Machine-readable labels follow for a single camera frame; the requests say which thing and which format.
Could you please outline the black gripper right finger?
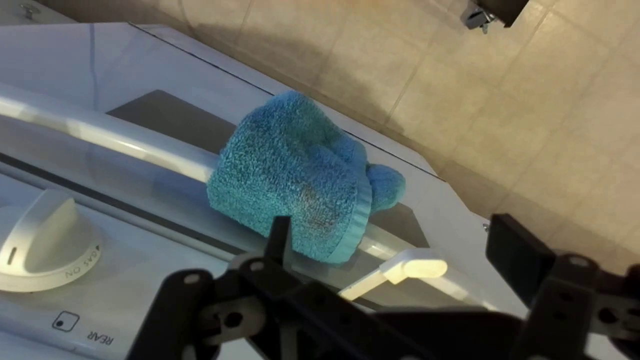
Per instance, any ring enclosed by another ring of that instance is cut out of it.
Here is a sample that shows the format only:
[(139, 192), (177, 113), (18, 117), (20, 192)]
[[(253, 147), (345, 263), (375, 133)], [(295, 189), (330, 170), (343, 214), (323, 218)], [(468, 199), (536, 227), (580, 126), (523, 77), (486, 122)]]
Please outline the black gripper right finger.
[(640, 360), (640, 263), (611, 274), (553, 251), (510, 214), (489, 218), (486, 257), (528, 307), (511, 360), (593, 360), (589, 333)]

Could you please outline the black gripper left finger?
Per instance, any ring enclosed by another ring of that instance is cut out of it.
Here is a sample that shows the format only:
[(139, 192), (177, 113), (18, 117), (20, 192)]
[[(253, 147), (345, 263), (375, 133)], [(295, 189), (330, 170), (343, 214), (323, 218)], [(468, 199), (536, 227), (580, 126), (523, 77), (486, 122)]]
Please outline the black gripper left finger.
[(177, 269), (163, 278), (126, 360), (215, 360), (225, 341), (256, 336), (265, 310), (235, 271)]

